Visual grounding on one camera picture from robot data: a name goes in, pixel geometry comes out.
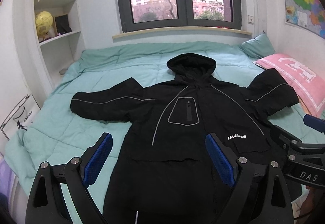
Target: jacket hood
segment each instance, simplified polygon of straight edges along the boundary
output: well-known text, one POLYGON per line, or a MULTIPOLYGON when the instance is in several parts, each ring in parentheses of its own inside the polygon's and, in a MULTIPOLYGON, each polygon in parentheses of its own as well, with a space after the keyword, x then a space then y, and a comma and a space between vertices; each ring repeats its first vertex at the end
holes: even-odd
POLYGON ((216 69, 216 61, 198 55, 195 53, 184 53, 179 56, 170 59, 167 62, 167 66, 170 70, 176 73, 175 79, 178 75, 186 79, 206 79, 209 78, 216 69))

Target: window sill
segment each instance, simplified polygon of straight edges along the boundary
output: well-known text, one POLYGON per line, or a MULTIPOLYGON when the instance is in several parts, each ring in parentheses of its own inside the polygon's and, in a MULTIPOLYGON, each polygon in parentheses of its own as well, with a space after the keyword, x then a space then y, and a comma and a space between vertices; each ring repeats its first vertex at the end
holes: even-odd
POLYGON ((232 32, 232 33, 238 33, 238 34, 252 36, 251 32, 244 31, 244 30, 238 30, 238 29, 216 28, 216 27, 201 27, 201 26, 187 26, 187 27, 165 27, 165 28, 143 29, 143 30, 131 31, 131 32, 126 32, 126 33, 121 33, 121 34, 118 34, 118 35, 114 35, 112 38, 113 38, 113 40, 115 40, 115 39, 119 39, 119 38, 123 38, 123 37, 127 37, 127 36, 145 34, 145 33, 150 33, 150 32, 174 31, 174 30, 225 31, 225 32, 232 32))

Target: black jacket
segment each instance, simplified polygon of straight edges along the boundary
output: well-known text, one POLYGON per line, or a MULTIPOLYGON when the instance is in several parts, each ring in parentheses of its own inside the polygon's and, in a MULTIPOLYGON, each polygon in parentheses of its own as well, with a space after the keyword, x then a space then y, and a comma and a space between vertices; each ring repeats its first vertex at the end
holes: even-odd
POLYGON ((167 66, 172 81, 143 88, 130 78, 71 101, 81 117, 132 122, 106 193, 110 224, 210 224, 230 193, 205 149, 210 132, 253 163, 284 159, 271 147, 267 117, 299 101, 275 69, 245 88, 214 78, 216 62, 201 55, 167 66))

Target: blue gripper pad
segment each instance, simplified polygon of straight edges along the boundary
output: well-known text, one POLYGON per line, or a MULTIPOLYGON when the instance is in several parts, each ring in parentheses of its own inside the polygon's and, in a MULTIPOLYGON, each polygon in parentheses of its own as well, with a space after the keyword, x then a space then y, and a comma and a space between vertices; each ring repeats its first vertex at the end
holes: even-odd
POLYGON ((205 138, 205 147, 219 173, 222 182, 232 188, 236 183, 233 168, 211 134, 208 134, 205 138))
POLYGON ((306 126, 313 128, 319 132, 325 132, 325 120, 306 114, 303 117, 306 126))
POLYGON ((84 168, 84 178, 82 184, 85 188, 94 184, 100 174, 104 163, 113 148, 113 137, 107 133, 100 146, 95 151, 94 155, 90 158, 89 162, 84 168))

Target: bed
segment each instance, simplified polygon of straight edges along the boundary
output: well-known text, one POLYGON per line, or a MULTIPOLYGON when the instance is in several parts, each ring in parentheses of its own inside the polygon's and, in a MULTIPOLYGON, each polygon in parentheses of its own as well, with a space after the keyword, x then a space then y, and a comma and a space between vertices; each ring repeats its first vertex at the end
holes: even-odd
MULTIPOLYGON (((62 83, 45 101, 29 130, 18 131, 6 146, 5 160, 18 175, 24 191, 29 194, 41 162, 48 161, 51 165, 67 163, 95 144, 103 132, 109 132, 114 140, 112 152, 96 183, 88 189, 102 210, 110 175, 131 124, 83 119, 70 110, 72 96, 79 91, 104 90, 129 77, 143 87, 172 80, 174 75, 166 62, 186 52, 215 59, 214 77, 240 86, 248 86, 263 71, 238 45, 213 42, 141 43, 84 51, 81 59, 69 67, 62 83)), ((303 116, 304 111, 297 104, 277 112, 269 120, 305 143, 325 143, 323 134, 303 124, 303 116)), ((63 194, 73 222, 81 223, 66 185, 63 185, 63 194)))

